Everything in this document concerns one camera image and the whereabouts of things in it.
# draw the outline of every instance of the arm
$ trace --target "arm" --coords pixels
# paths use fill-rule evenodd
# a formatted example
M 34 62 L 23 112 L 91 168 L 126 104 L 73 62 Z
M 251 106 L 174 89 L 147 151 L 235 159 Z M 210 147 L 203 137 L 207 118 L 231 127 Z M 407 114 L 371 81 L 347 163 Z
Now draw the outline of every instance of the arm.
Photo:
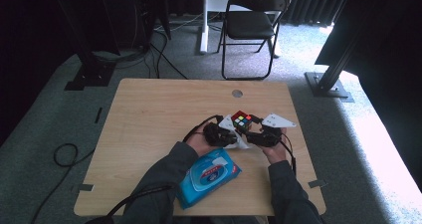
M 286 159 L 286 149 L 278 143 L 273 147 L 259 146 L 270 166 L 272 205 L 277 223 L 321 223 L 317 209 L 296 180 Z
M 198 128 L 198 133 L 202 132 L 203 126 Z M 152 165 L 132 194 L 168 184 L 175 185 L 176 188 L 148 194 L 127 204 L 120 224 L 171 223 L 177 185 L 198 157 L 215 148 L 209 146 L 204 136 L 198 133 L 190 136 L 186 143 L 177 142 L 168 155 Z

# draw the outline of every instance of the chair backrest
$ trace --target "chair backrest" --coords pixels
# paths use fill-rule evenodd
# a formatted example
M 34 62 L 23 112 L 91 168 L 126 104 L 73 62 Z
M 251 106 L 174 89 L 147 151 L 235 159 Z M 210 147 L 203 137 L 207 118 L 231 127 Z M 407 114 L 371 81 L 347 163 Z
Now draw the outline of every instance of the chair backrest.
M 230 11 L 231 5 L 237 5 L 252 11 L 279 11 L 284 13 L 288 9 L 290 3 L 291 0 L 229 0 L 226 12 Z

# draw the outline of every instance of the sleeve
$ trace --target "sleeve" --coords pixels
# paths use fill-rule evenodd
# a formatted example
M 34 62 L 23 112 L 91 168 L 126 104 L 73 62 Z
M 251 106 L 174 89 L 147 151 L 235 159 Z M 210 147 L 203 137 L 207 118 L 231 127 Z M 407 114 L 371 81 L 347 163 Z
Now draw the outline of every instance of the sleeve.
M 296 180 L 289 163 L 273 163 L 268 169 L 276 222 L 322 223 L 316 207 L 308 200 L 307 193 Z
M 198 159 L 196 151 L 184 142 L 177 142 L 170 153 L 152 165 L 133 193 L 167 184 L 178 185 L 186 171 Z M 119 224 L 170 223 L 177 189 L 148 194 L 127 204 Z

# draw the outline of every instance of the floor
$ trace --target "floor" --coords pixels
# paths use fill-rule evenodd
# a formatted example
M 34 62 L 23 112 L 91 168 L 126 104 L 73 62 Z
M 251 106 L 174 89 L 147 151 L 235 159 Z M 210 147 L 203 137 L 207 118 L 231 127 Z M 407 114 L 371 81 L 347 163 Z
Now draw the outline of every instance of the floor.
M 108 87 L 86 87 L 64 91 L 81 63 L 70 57 L 54 73 L 15 131 L 0 148 L 0 223 L 28 223 L 41 203 L 67 173 L 53 157 L 63 143 L 78 147 L 78 157 L 92 151 L 101 135 L 106 114 L 118 83 L 123 78 L 222 80 L 221 54 L 217 48 L 218 29 L 210 29 L 208 54 L 199 54 L 201 28 L 194 18 L 172 21 L 172 40 L 160 29 L 152 38 L 154 47 L 146 54 L 124 50 Z M 221 26 L 211 23 L 212 28 Z M 314 62 L 330 28 L 285 25 L 279 39 L 282 55 L 275 60 L 264 82 L 288 84 L 322 190 L 326 223 L 419 223 L 422 195 L 404 166 L 373 106 L 362 90 L 358 77 L 343 72 L 340 81 L 353 102 L 313 96 L 304 73 L 323 73 L 326 66 Z M 236 68 L 228 72 L 247 75 L 265 69 L 268 48 L 259 54 L 234 48 L 228 58 Z M 117 57 L 96 53 L 108 60 Z M 75 151 L 57 153 L 63 163 L 72 161 Z M 72 167 L 63 183 L 38 212 L 37 223 L 83 223 L 91 217 L 73 212 L 90 157 Z

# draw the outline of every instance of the rubik's cube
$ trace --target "rubik's cube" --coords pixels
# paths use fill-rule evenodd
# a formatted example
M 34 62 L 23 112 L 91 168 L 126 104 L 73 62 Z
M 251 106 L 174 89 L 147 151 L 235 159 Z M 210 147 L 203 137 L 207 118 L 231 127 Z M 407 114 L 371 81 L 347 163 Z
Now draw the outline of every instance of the rubik's cube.
M 249 130 L 252 124 L 252 118 L 244 112 L 238 111 L 232 115 L 233 126 L 243 130 Z

